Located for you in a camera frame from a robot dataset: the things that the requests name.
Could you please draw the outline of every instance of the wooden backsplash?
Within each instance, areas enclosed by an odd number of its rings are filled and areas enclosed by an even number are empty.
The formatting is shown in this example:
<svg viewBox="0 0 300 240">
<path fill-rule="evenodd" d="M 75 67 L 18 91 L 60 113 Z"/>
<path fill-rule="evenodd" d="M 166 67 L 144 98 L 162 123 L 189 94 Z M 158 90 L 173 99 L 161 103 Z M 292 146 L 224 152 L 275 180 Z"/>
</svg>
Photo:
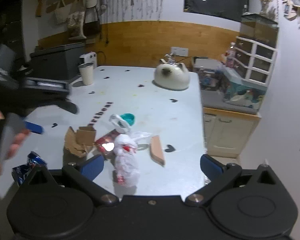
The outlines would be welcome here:
<svg viewBox="0 0 300 240">
<path fill-rule="evenodd" d="M 98 65 L 125 65 L 156 67 L 159 59 L 170 53 L 170 47 L 189 49 L 189 56 L 220 59 L 238 32 L 213 26 L 167 21 L 132 21 L 108 24 L 109 44 L 106 45 L 106 28 L 102 25 L 102 40 L 87 44 L 86 50 L 103 51 L 98 54 Z M 39 46 L 50 48 L 68 41 L 68 33 L 59 33 L 38 41 Z M 190 59 L 183 61 L 187 66 Z"/>
</svg>

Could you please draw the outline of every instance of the drawer knob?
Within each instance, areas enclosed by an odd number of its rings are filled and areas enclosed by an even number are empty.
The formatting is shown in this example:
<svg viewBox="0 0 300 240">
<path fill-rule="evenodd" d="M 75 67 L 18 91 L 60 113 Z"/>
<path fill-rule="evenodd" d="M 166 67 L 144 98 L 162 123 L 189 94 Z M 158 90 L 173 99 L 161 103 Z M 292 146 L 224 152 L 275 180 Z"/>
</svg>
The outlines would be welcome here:
<svg viewBox="0 0 300 240">
<path fill-rule="evenodd" d="M 219 118 L 219 122 L 231 123 L 231 122 L 232 122 L 232 120 L 230 120 L 230 121 L 223 121 L 223 120 L 221 120 L 221 119 Z"/>
</svg>

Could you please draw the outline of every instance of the crumpled blue foil packet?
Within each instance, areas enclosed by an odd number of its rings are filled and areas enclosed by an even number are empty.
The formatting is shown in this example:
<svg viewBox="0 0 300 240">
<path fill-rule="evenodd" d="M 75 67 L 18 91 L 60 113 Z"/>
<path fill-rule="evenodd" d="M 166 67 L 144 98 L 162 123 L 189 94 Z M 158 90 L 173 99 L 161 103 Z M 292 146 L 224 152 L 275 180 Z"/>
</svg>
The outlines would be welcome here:
<svg viewBox="0 0 300 240">
<path fill-rule="evenodd" d="M 36 165 L 47 167 L 47 163 L 37 153 L 31 152 L 28 154 L 26 164 L 12 168 L 11 174 L 14 181 L 21 186 Z"/>
</svg>

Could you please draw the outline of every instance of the table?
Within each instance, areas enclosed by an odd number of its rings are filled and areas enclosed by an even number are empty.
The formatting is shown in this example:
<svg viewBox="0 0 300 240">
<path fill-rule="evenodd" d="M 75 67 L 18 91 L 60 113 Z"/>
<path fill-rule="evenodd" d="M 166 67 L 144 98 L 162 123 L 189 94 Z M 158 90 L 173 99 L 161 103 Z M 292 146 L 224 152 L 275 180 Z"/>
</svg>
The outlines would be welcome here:
<svg viewBox="0 0 300 240">
<path fill-rule="evenodd" d="M 57 106 L 35 109 L 26 121 L 41 125 L 45 132 L 42 135 L 31 134 L 18 154 L 5 163 L 0 177 L 0 196 L 3 197 L 13 183 L 11 168 L 24 164 L 30 151 L 38 153 L 48 163 L 49 169 L 61 169 L 63 164 L 76 161 L 74 155 L 63 153 L 68 127 L 76 130 L 87 125 L 109 101 L 113 102 L 112 106 L 94 126 L 96 138 L 114 129 L 108 121 L 111 114 L 132 113 L 136 117 L 132 131 L 159 135 L 163 149 L 170 144 L 176 151 L 164 152 L 166 165 L 162 167 L 150 158 L 146 145 L 150 140 L 140 141 L 139 144 L 144 147 L 136 154 L 141 172 L 137 187 L 125 188 L 114 183 L 114 166 L 109 160 L 105 161 L 104 170 L 94 180 L 95 183 L 118 197 L 125 194 L 181 195 L 185 199 L 203 187 L 200 157 L 205 153 L 205 147 L 198 75 L 190 73 L 190 87 L 184 91 L 159 88 L 152 83 L 153 76 L 153 68 L 100 66 L 94 70 L 94 84 L 83 86 L 81 78 L 72 83 L 69 98 L 80 109 L 77 115 Z"/>
</svg>

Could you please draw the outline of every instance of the screw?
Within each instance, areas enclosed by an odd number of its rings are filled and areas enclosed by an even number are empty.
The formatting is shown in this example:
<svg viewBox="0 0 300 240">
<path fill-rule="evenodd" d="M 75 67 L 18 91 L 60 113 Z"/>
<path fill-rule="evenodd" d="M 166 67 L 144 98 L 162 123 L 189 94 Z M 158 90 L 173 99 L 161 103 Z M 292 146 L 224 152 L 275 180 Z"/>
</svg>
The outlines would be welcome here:
<svg viewBox="0 0 300 240">
<path fill-rule="evenodd" d="M 157 202 L 155 200 L 149 200 L 148 204 L 154 206 L 157 204 Z"/>
<path fill-rule="evenodd" d="M 107 204 L 111 204 L 117 200 L 117 197 L 112 194 L 105 194 L 101 197 L 101 200 Z"/>
<path fill-rule="evenodd" d="M 192 202 L 199 203 L 204 199 L 204 197 L 200 194 L 192 194 L 188 197 L 188 199 Z"/>
</svg>

